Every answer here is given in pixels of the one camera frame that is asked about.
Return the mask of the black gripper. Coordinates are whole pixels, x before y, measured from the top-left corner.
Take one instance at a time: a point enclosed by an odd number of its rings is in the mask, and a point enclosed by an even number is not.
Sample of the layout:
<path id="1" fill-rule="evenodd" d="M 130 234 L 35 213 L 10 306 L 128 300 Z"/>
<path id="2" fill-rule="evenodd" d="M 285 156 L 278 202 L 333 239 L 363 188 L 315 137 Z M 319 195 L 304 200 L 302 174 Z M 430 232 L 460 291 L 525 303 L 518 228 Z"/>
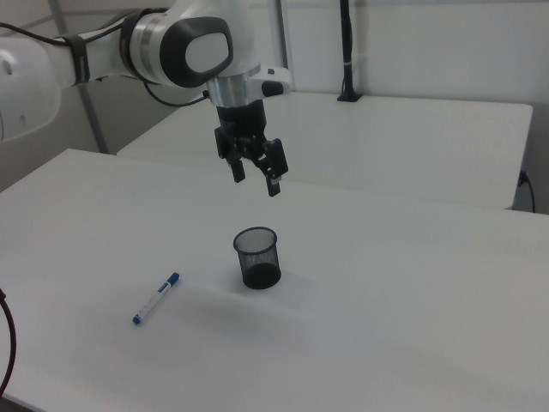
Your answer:
<path id="1" fill-rule="evenodd" d="M 262 150 L 255 160 L 256 167 L 266 179 L 268 195 L 281 192 L 280 181 L 288 172 L 287 158 L 280 139 L 266 141 L 264 130 L 267 124 L 264 104 L 256 100 L 239 107 L 216 107 L 220 127 L 214 130 L 218 156 L 224 159 L 239 183 L 245 179 L 244 166 L 235 140 L 243 140 L 248 150 Z"/>

